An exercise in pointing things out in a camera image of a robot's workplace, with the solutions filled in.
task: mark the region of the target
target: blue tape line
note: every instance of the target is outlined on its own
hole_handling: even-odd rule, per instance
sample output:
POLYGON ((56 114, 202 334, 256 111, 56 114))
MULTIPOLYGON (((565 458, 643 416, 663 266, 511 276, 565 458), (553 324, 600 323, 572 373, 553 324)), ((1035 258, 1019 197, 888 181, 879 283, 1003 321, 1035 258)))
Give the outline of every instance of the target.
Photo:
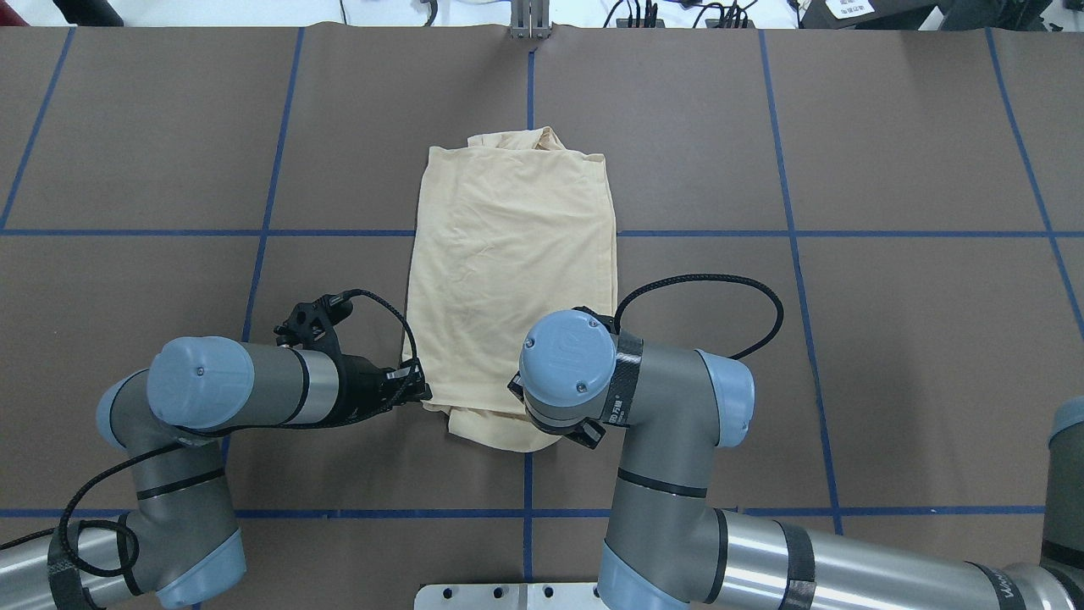
POLYGON ((617 232, 619 237, 785 237, 789 235, 788 231, 758 229, 625 230, 617 232))
MULTIPOLYGON (((130 510, 130 508, 77 508, 72 517, 108 519, 130 510)), ((0 508, 0 517, 5 519, 60 519, 63 512, 63 508, 0 508)))
MULTIPOLYGON (((256 237, 261 229, 0 229, 0 235, 11 236, 196 236, 256 237)), ((412 237, 414 229, 270 229, 271 237, 412 237)), ((798 229, 799 237, 983 237, 983 238, 1059 238, 1084 237, 1084 231, 867 231, 798 229)), ((619 237, 786 237, 788 230, 775 229, 630 229, 618 231, 619 237)))
POLYGON ((412 237, 414 229, 271 229, 275 237, 412 237))
POLYGON ((796 230, 800 237, 1045 237, 1044 231, 851 231, 796 230))
POLYGON ((282 108, 282 124, 279 126, 279 144, 274 152, 274 165, 271 168, 271 183, 268 185, 268 202, 263 208, 263 225, 260 229, 260 244, 256 249, 256 263, 253 267, 253 283, 248 288, 248 304, 245 308, 245 324, 241 332, 241 340, 248 341, 253 330, 253 309, 256 307, 256 290, 260 283, 260 272, 263 267, 263 254, 267 249, 268 234, 271 230, 271 213, 274 209, 274 195, 279 187, 279 170, 282 168, 282 151, 286 146, 286 132, 289 128, 289 109, 294 102, 294 86, 297 83, 297 66, 301 61, 301 43, 305 41, 305 28, 297 28, 297 42, 294 44, 294 64, 289 69, 289 85, 286 87, 286 103, 282 108))
POLYGON ((520 509, 236 510, 238 519, 522 519, 520 509))
POLYGON ((254 237, 259 229, 3 229, 0 234, 21 236, 242 236, 254 237))
POLYGON ((534 129, 534 52, 527 53, 527 128, 534 129))
POLYGON ((1002 75, 1002 63, 997 59, 997 46, 994 44, 994 30, 986 28, 986 46, 990 48, 990 61, 994 65, 994 76, 997 77, 997 88, 1002 92, 1002 102, 1005 104, 1005 114, 1009 118, 1009 127, 1012 128, 1012 137, 1016 138, 1017 148, 1020 151, 1020 159, 1023 160, 1023 168, 1028 172, 1028 181, 1031 183, 1031 192, 1035 195, 1035 205, 1038 206, 1038 215, 1043 218, 1043 225, 1046 226, 1046 235, 1050 239, 1050 249, 1054 250, 1054 259, 1058 263, 1058 272, 1061 273, 1061 282, 1066 286, 1066 295, 1069 297, 1069 307, 1073 311, 1076 320, 1076 330, 1084 339, 1084 316, 1081 315, 1080 302, 1076 300, 1076 293, 1073 290, 1072 281, 1069 278, 1069 271, 1066 269, 1066 261, 1061 257, 1061 248, 1058 247, 1058 239, 1054 235, 1054 226, 1050 224, 1050 215, 1046 210, 1046 203, 1043 200, 1043 193, 1038 189, 1038 180, 1035 179, 1035 170, 1031 166, 1031 158, 1028 156, 1028 148, 1023 145, 1023 135, 1020 134, 1020 127, 1016 121, 1016 113, 1012 112, 1012 103, 1009 102, 1009 92, 1005 87, 1005 77, 1002 75))
POLYGON ((795 264, 795 278, 798 281, 798 301, 802 313, 802 329, 805 332, 805 351, 813 373, 813 388, 816 393, 817 416, 821 419, 821 449, 824 454, 824 470, 828 480, 828 501, 831 503, 831 521, 836 533, 843 534, 843 520, 839 516, 839 492, 836 488, 836 468, 831 460, 831 440, 828 437, 828 418, 824 411, 824 391, 821 387, 821 371, 817 367, 816 348, 813 345, 813 327, 810 324, 809 300, 805 298, 805 278, 802 275, 801 255, 798 250, 798 231, 795 228, 795 212, 790 205, 790 186, 787 181, 787 168, 783 160, 783 139, 779 135, 779 117, 775 108, 775 92, 772 89, 772 68, 767 60, 767 39, 764 30, 757 30, 760 37, 760 56, 764 64, 764 87, 767 91, 767 111, 772 118, 772 137, 775 139, 775 160, 778 164, 779 185, 783 191, 783 208, 787 215, 787 231, 790 236, 790 257, 795 264))
POLYGON ((1015 506, 892 506, 841 508, 846 517, 911 517, 937 515, 1043 515, 1044 507, 1015 506))
MULTIPOLYGON (((128 512, 127 508, 81 508, 75 511, 77 519, 102 519, 128 512)), ((7 508, 0 509, 4 519, 60 519, 60 508, 7 508)), ((797 508, 744 508, 743 515, 750 517, 921 517, 939 515, 1043 515, 1042 505, 1006 506, 875 506, 875 507, 797 507, 797 508)), ((435 508, 435 509, 240 509, 238 519, 522 519, 527 511, 487 508, 435 508)), ((530 511, 533 519, 606 519, 606 508, 540 508, 530 511)))
POLYGON ((41 122, 46 119, 46 111, 49 109, 49 102, 53 99, 53 91, 56 90, 56 81, 61 78, 61 69, 64 68, 64 60, 67 59, 68 49, 72 48, 72 39, 75 37, 75 28, 69 27, 67 36, 64 38, 64 46, 61 47, 61 56, 56 59, 56 66, 53 67, 53 76, 49 79, 49 87, 46 88, 46 96, 41 99, 41 106, 38 108, 38 116, 34 119, 34 127, 30 129, 30 137, 26 139, 26 147, 23 148, 23 157, 18 160, 18 168, 15 169, 15 179, 11 182, 11 190, 8 191, 8 202, 0 212, 0 229, 8 224, 8 217, 11 216, 11 208, 15 205, 15 195, 18 194, 18 184, 23 181, 23 172, 26 171, 26 164, 30 160, 30 153, 34 151, 34 142, 38 139, 38 131, 41 130, 41 122))
POLYGON ((609 519, 608 508, 535 508, 534 519, 609 519))
POLYGON ((524 582, 534 580, 534 454, 524 454, 524 582))

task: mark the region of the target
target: velcro strap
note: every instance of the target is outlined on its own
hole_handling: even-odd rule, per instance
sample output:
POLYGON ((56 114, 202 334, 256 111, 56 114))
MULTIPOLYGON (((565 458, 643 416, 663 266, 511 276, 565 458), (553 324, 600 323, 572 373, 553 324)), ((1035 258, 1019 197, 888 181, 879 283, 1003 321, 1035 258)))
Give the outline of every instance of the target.
POLYGON ((1028 610, 1028 605, 1024 603, 1020 589, 1008 574, 972 561, 968 561, 968 563, 982 570, 982 573, 990 580, 990 584, 994 587, 994 594, 997 596, 999 610, 1028 610))
POLYGON ((776 521, 787 541, 787 588, 779 610, 810 610, 816 593, 816 558, 804 528, 776 521))
POLYGON ((610 426, 628 426, 632 399, 640 381, 640 363, 644 356, 644 340, 628 333, 617 338, 617 365, 606 393, 606 405, 599 421, 610 426))
POLYGON ((53 605, 56 606, 56 610, 104 610, 88 599, 87 592, 82 588, 82 581, 79 579, 79 569, 61 549, 60 541, 63 535, 68 536, 72 548, 76 548, 79 544, 78 528, 69 527, 67 532, 61 532, 60 528, 53 531, 53 540, 49 543, 47 556, 49 590, 53 596, 53 605))

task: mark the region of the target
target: metal bracket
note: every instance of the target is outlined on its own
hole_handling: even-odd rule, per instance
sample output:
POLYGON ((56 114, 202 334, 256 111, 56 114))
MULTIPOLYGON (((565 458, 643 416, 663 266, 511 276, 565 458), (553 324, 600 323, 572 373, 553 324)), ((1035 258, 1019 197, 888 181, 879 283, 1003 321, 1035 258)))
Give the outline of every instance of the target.
POLYGON ((550 0, 512 0, 513 38, 550 38, 550 0))
POLYGON ((414 610, 606 610, 594 583, 426 585, 414 610))

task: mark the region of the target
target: white label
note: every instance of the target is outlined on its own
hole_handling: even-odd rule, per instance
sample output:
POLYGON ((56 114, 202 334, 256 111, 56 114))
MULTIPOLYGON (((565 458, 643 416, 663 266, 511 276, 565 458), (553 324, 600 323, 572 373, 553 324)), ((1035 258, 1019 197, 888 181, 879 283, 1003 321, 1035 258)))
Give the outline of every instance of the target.
POLYGON ((828 10, 836 15, 837 20, 867 15, 874 12, 869 0, 825 0, 825 4, 828 5, 828 10))

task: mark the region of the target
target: cloth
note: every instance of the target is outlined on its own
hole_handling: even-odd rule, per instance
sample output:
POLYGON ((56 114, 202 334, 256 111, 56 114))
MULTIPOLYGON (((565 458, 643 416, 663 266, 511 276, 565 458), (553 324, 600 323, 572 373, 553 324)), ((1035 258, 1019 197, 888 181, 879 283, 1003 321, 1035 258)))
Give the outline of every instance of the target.
POLYGON ((499 450, 555 443, 506 387, 527 332, 578 304, 617 308, 605 157, 567 150, 549 127, 429 148, 406 294, 433 389, 425 408, 448 414, 452 434, 499 450))

